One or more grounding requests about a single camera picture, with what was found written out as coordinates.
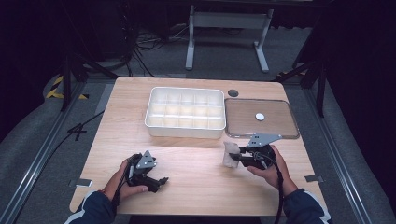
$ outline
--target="hand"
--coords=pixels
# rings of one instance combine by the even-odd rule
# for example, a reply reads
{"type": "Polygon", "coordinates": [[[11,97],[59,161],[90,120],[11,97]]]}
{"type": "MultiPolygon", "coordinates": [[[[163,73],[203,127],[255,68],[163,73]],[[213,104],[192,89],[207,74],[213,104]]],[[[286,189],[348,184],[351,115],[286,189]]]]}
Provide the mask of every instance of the hand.
{"type": "MultiPolygon", "coordinates": [[[[116,193],[120,180],[124,178],[123,173],[127,164],[128,164],[127,160],[122,162],[120,169],[113,176],[111,176],[110,180],[107,182],[104,188],[105,195],[110,201],[113,200],[114,194],[116,193]]],[[[124,184],[120,189],[120,202],[122,202],[124,199],[128,198],[131,195],[146,192],[148,190],[149,188],[144,185],[129,187],[127,184],[124,184]]]]}
{"type": "MultiPolygon", "coordinates": [[[[279,167],[280,172],[282,173],[283,176],[283,193],[284,196],[289,195],[290,193],[294,192],[297,190],[297,186],[294,184],[294,182],[291,180],[289,176],[289,170],[288,166],[285,163],[285,160],[283,160],[283,157],[279,154],[279,151],[275,146],[271,146],[273,151],[276,154],[276,164],[279,167]]],[[[247,168],[251,173],[257,176],[261,176],[267,181],[269,185],[272,187],[279,189],[279,185],[277,183],[277,172],[276,168],[274,165],[270,166],[266,170],[261,170],[259,168],[256,168],[254,166],[249,166],[247,168]]]]}

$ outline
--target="person's left hand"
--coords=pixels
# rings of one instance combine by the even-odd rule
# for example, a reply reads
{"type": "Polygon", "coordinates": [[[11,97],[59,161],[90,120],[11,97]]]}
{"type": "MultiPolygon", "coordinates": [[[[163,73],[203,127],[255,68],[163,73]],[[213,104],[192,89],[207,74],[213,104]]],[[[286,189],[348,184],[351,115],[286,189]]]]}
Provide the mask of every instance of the person's left hand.
{"type": "MultiPolygon", "coordinates": [[[[110,180],[108,180],[104,188],[105,195],[110,201],[113,200],[114,194],[116,193],[120,180],[124,178],[123,173],[127,164],[128,164],[127,160],[122,162],[120,169],[113,176],[111,176],[110,180]]],[[[148,190],[149,188],[144,185],[129,187],[127,184],[124,184],[120,189],[120,202],[122,202],[122,200],[128,198],[131,195],[146,192],[148,190]]]]}

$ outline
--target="white storage box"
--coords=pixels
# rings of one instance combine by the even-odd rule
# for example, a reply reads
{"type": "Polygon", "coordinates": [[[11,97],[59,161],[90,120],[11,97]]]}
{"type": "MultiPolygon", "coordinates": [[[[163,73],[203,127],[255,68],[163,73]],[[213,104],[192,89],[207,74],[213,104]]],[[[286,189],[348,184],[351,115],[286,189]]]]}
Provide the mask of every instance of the white storage box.
{"type": "Polygon", "coordinates": [[[226,126],[224,93],[155,87],[145,123],[152,136],[220,138],[226,126]]]}

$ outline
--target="white stripe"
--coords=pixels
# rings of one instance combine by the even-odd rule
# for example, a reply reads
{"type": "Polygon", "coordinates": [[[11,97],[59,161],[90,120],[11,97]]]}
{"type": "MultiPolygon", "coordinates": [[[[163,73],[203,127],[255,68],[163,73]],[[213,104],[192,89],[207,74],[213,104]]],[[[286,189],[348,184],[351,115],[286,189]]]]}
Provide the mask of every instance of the white stripe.
{"type": "Polygon", "coordinates": [[[317,201],[317,203],[318,203],[318,204],[320,205],[320,207],[322,208],[323,213],[324,213],[324,216],[323,216],[323,217],[320,217],[320,220],[322,220],[323,223],[329,223],[328,221],[329,221],[330,219],[332,219],[332,218],[330,217],[330,214],[329,214],[329,212],[327,211],[327,209],[324,208],[324,207],[319,203],[318,198],[317,198],[314,194],[312,194],[311,192],[309,192],[309,191],[304,191],[304,193],[308,194],[308,195],[311,196],[313,199],[315,199],[315,201],[317,201]]]}
{"type": "Polygon", "coordinates": [[[66,222],[65,222],[64,224],[69,224],[70,222],[72,222],[72,221],[74,221],[74,220],[76,220],[76,219],[78,219],[78,218],[84,216],[84,213],[85,213],[85,210],[84,210],[85,201],[86,201],[87,198],[90,197],[91,194],[93,194],[93,193],[94,193],[94,190],[88,192],[88,193],[85,195],[84,201],[82,202],[81,211],[79,211],[79,212],[77,212],[77,213],[71,215],[71,216],[66,220],[66,222]]]}

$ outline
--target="wooden table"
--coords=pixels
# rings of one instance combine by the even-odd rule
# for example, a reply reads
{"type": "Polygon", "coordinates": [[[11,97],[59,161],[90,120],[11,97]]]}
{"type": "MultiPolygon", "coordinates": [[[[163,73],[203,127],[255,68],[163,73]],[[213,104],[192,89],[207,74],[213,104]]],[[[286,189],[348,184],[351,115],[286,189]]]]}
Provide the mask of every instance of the wooden table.
{"type": "MultiPolygon", "coordinates": [[[[134,195],[123,202],[121,214],[274,216],[278,192],[261,177],[241,164],[237,169],[222,165],[224,141],[245,146],[248,139],[235,139],[225,133],[220,139],[153,137],[144,119],[150,91],[154,87],[185,87],[239,91],[239,98],[288,101],[279,83],[231,80],[120,77],[103,115],[81,178],[92,180],[89,188],[76,188],[70,209],[76,211],[89,190],[102,189],[119,169],[120,163],[135,153],[149,150],[157,166],[148,176],[169,177],[157,193],[134,195]]],[[[274,142],[289,166],[299,188],[316,194],[325,205],[318,182],[307,183],[314,171],[303,139],[274,142]]]]}

